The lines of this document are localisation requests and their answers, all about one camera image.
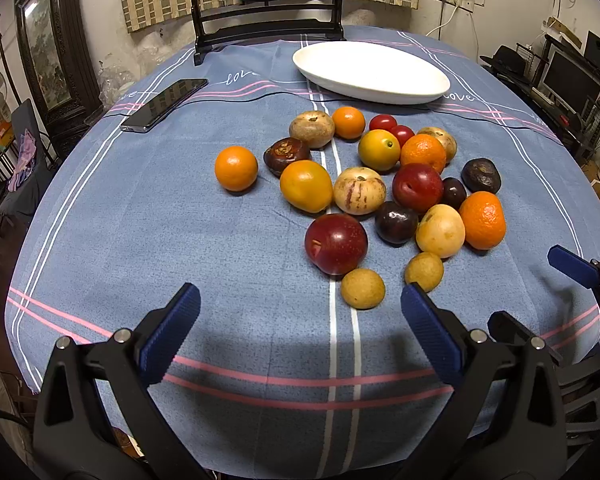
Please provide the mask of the small orange top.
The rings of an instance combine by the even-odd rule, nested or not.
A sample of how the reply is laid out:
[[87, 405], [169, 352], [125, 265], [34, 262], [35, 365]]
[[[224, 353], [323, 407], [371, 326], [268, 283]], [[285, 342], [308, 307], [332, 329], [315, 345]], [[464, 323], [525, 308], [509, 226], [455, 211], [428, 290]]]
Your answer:
[[337, 108], [332, 113], [335, 134], [341, 139], [352, 141], [358, 139], [365, 131], [366, 119], [363, 113], [353, 106]]

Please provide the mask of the dark plum front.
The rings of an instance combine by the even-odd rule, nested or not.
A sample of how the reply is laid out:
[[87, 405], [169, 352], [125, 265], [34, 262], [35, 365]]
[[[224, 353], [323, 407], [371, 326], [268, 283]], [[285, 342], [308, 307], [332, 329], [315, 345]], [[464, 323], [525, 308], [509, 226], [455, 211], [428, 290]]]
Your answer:
[[396, 202], [385, 202], [375, 214], [375, 229], [380, 238], [394, 246], [411, 240], [418, 226], [418, 215], [411, 208]]

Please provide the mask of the red cherry tomato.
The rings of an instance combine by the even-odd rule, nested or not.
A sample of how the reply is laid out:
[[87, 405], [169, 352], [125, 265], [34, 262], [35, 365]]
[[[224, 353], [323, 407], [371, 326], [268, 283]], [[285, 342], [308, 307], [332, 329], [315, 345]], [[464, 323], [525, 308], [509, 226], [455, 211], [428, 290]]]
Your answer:
[[370, 124], [368, 125], [368, 128], [370, 130], [381, 129], [381, 130], [391, 131], [397, 124], [398, 124], [398, 122], [396, 121], [396, 118], [394, 118], [393, 116], [391, 116], [389, 114], [379, 114], [379, 115], [374, 116], [370, 120]]
[[395, 125], [390, 129], [390, 133], [398, 140], [400, 146], [415, 135], [414, 131], [406, 125]]

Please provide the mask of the bumpy mandarin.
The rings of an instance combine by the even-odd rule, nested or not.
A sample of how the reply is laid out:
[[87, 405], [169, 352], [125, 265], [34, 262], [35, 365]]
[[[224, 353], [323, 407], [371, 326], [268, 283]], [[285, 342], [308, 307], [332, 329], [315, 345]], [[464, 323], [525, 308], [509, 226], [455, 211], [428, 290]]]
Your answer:
[[486, 191], [470, 194], [458, 210], [465, 226], [465, 240], [477, 250], [498, 246], [506, 234], [506, 219], [498, 196]]
[[426, 164], [441, 174], [446, 166], [446, 151], [434, 136], [415, 134], [402, 146], [400, 164]]

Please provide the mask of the red cherry tomato back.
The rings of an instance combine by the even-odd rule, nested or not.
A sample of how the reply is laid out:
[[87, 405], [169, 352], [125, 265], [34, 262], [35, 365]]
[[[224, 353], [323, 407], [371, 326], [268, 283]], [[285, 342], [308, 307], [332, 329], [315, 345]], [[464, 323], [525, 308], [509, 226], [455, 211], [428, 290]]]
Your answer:
[[379, 114], [379, 115], [374, 116], [370, 120], [370, 124], [368, 125], [368, 128], [370, 130], [381, 129], [381, 130], [391, 131], [397, 124], [398, 124], [398, 122], [396, 121], [396, 118], [394, 118], [393, 116], [391, 116], [389, 114]]

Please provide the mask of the small orange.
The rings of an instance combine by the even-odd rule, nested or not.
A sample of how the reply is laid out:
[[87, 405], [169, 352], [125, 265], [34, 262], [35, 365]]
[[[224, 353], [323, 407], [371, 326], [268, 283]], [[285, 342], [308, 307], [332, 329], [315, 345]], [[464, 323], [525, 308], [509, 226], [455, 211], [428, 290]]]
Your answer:
[[243, 146], [229, 146], [220, 151], [215, 159], [214, 174], [222, 188], [230, 192], [242, 192], [256, 182], [258, 161]]
[[335, 134], [341, 139], [352, 141], [358, 139], [365, 131], [366, 119], [363, 113], [353, 106], [337, 108], [332, 113]]

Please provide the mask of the striped pepino melon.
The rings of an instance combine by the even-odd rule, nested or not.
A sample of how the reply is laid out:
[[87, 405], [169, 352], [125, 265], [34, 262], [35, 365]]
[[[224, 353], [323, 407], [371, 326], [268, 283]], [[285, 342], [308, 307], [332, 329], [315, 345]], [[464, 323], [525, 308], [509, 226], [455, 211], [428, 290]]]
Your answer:
[[387, 188], [380, 174], [366, 167], [351, 167], [334, 184], [334, 201], [346, 214], [365, 216], [385, 203]]

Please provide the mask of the brown mangosteen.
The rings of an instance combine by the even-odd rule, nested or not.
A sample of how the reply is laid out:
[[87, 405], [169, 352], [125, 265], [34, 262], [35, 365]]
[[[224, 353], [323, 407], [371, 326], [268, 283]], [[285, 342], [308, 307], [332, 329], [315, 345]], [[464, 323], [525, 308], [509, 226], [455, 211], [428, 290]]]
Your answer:
[[309, 145], [302, 140], [294, 138], [285, 138], [276, 141], [263, 154], [265, 166], [268, 167], [268, 170], [275, 177], [280, 177], [284, 170], [293, 162], [311, 159]]

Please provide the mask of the pale yellow round fruit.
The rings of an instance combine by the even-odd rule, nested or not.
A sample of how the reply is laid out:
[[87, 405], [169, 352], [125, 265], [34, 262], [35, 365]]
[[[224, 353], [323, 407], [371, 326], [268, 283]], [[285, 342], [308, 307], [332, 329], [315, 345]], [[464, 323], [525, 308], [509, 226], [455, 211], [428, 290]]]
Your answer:
[[415, 240], [422, 252], [431, 252], [441, 259], [453, 257], [465, 243], [465, 225], [451, 206], [437, 204], [422, 217]]

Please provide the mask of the small dark plum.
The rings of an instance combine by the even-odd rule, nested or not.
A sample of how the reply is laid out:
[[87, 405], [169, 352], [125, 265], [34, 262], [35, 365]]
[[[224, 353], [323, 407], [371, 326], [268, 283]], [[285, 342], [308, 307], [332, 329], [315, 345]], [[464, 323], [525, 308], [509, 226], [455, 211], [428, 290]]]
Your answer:
[[467, 198], [467, 191], [463, 182], [457, 178], [447, 177], [442, 181], [442, 184], [443, 193], [440, 203], [459, 210]]

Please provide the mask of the large yellow-orange fruit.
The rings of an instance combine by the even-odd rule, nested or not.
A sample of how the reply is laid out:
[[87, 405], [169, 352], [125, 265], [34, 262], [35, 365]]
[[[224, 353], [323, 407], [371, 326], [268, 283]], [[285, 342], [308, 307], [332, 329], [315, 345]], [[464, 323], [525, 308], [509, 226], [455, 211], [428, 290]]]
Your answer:
[[279, 178], [280, 192], [292, 206], [317, 214], [332, 203], [332, 179], [327, 170], [312, 160], [298, 160]]

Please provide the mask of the large red plum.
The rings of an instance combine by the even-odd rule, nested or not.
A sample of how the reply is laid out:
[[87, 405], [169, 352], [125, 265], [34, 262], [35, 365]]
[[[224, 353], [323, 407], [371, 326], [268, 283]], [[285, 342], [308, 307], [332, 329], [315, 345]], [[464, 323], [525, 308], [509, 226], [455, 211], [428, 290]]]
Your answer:
[[306, 230], [304, 249], [317, 269], [340, 276], [365, 258], [368, 238], [362, 224], [348, 214], [323, 214]]

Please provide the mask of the wrinkled dark passion fruit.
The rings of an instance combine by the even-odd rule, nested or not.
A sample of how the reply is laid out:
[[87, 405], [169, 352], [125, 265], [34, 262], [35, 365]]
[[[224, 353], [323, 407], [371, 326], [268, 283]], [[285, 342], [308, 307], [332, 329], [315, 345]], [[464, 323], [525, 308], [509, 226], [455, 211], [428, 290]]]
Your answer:
[[475, 158], [466, 162], [460, 177], [471, 193], [486, 191], [496, 194], [502, 186], [498, 168], [487, 158]]

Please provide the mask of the small longan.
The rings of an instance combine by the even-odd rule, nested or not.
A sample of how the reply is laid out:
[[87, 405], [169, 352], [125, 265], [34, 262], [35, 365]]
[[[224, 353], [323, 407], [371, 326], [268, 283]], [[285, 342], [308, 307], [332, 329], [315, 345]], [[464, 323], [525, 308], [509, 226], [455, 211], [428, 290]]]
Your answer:
[[341, 281], [343, 301], [358, 310], [376, 308], [384, 300], [386, 286], [384, 280], [370, 269], [354, 269]]
[[444, 265], [442, 260], [432, 252], [421, 252], [406, 266], [404, 281], [406, 284], [417, 284], [425, 292], [431, 292], [442, 281]]

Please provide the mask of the red cherry tomato front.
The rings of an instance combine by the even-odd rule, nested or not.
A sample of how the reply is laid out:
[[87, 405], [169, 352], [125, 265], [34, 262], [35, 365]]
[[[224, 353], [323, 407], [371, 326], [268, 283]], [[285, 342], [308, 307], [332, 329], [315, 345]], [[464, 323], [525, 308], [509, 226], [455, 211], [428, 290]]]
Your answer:
[[390, 129], [390, 133], [398, 140], [400, 146], [415, 135], [414, 131], [406, 125], [395, 125]]

